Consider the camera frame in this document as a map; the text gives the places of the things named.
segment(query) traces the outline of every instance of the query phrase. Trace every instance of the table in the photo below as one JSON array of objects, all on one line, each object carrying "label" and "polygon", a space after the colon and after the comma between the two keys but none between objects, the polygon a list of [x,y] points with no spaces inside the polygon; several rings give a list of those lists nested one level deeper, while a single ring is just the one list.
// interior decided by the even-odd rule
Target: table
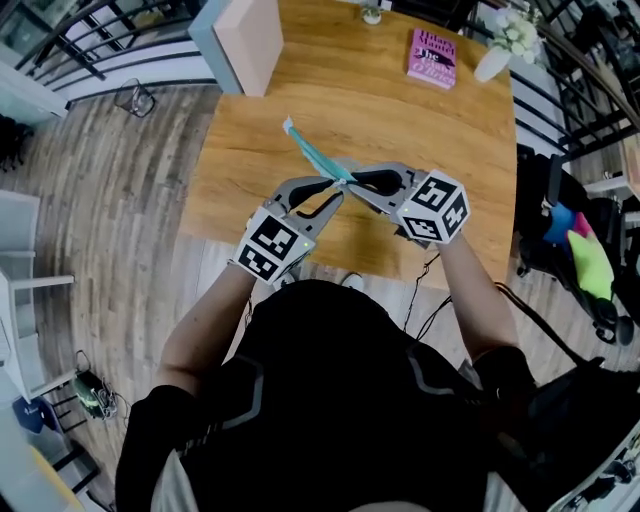
[{"label": "table", "polygon": [[[181,232],[238,243],[249,216],[280,183],[316,174],[282,130],[290,115],[302,136],[329,157],[438,168],[464,183],[471,203],[467,239],[491,277],[504,280],[516,187],[508,73],[477,83],[473,70],[486,48],[399,13],[386,12],[380,25],[369,26],[351,4],[280,0],[280,17],[285,45],[267,95],[220,99],[191,179]],[[457,44],[453,89],[406,76],[417,27]],[[412,281],[425,253],[394,231],[386,218],[347,197],[310,259]],[[446,287],[440,264],[423,284]]]}]

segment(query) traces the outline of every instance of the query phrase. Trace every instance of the parquet floor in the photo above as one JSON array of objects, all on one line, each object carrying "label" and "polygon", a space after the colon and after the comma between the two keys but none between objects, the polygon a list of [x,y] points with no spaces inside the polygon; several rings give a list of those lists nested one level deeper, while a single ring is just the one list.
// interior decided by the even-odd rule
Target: parquet floor
[{"label": "parquet floor", "polygon": [[[178,234],[189,176],[219,90],[184,86],[153,94],[158,105],[145,119],[115,108],[111,96],[76,104],[66,120],[38,129],[25,166],[0,174],[0,188],[42,198],[36,276],[76,276],[73,287],[37,295],[46,369],[73,367],[74,353],[82,349],[94,371],[130,402],[146,396],[169,331],[233,251],[227,244]],[[600,164],[591,161],[576,168],[586,173],[591,165],[598,177]],[[345,272],[305,264],[302,276],[339,281]],[[508,284],[582,355],[602,355],[609,368],[637,366],[640,336],[628,348],[603,344],[572,297],[548,276],[531,273],[519,279],[511,272]],[[396,322],[404,321],[413,283],[367,276],[366,291]],[[268,293],[258,287],[254,301]],[[420,289],[409,332],[417,332],[445,297],[442,291]],[[538,381],[571,367],[527,318],[520,313],[516,318]],[[438,316],[425,341],[456,365],[464,358],[450,308]],[[99,491],[107,501],[124,433],[121,418],[90,421],[74,431],[104,470]],[[518,508],[509,490],[492,482],[486,509]]]}]

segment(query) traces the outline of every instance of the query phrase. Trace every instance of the book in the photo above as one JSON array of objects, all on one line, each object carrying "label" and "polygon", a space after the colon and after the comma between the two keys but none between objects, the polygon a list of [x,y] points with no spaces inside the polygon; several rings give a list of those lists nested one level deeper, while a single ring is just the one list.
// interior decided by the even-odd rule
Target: book
[{"label": "book", "polygon": [[456,83],[456,45],[419,28],[413,31],[409,76],[451,89]]}]

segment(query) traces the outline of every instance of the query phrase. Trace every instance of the bag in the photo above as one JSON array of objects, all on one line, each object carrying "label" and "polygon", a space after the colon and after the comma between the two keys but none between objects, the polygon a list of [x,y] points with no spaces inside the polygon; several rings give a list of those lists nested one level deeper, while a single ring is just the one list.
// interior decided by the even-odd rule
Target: bag
[{"label": "bag", "polygon": [[586,361],[504,285],[507,298],[528,314],[576,363],[530,393],[481,408],[495,439],[493,463],[530,511],[560,510],[593,483],[640,431],[640,373]]}]

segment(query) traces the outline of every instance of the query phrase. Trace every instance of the white flower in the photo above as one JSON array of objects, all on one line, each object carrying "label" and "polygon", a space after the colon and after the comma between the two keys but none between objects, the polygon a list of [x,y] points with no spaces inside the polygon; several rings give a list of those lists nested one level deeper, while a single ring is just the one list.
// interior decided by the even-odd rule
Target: white flower
[{"label": "white flower", "polygon": [[524,46],[522,46],[520,43],[518,43],[517,41],[515,43],[513,43],[511,45],[511,52],[514,55],[520,55],[522,56],[522,54],[525,52],[525,48]]},{"label": "white flower", "polygon": [[527,50],[522,54],[522,58],[527,64],[533,64],[536,60],[536,56],[533,54],[531,50]]},{"label": "white flower", "polygon": [[509,48],[509,41],[507,41],[504,37],[496,37],[493,42],[495,46],[500,46],[501,48]]},{"label": "white flower", "polygon": [[522,18],[520,17],[520,14],[518,14],[516,11],[509,10],[509,12],[507,13],[507,20],[509,20],[510,23],[517,24],[522,20]]},{"label": "white flower", "polygon": [[507,28],[509,26],[507,16],[505,14],[498,14],[498,17],[496,18],[496,25],[500,28]]},{"label": "white flower", "polygon": [[533,25],[533,23],[530,23],[528,21],[523,21],[522,25],[520,25],[520,27],[518,28],[520,28],[520,30],[524,33],[525,37],[533,39],[538,35],[536,27]]},{"label": "white flower", "polygon": [[536,45],[536,41],[537,38],[536,37],[529,37],[527,35],[525,35],[520,42],[522,43],[522,45],[527,48],[528,50],[531,50],[535,45]]}]

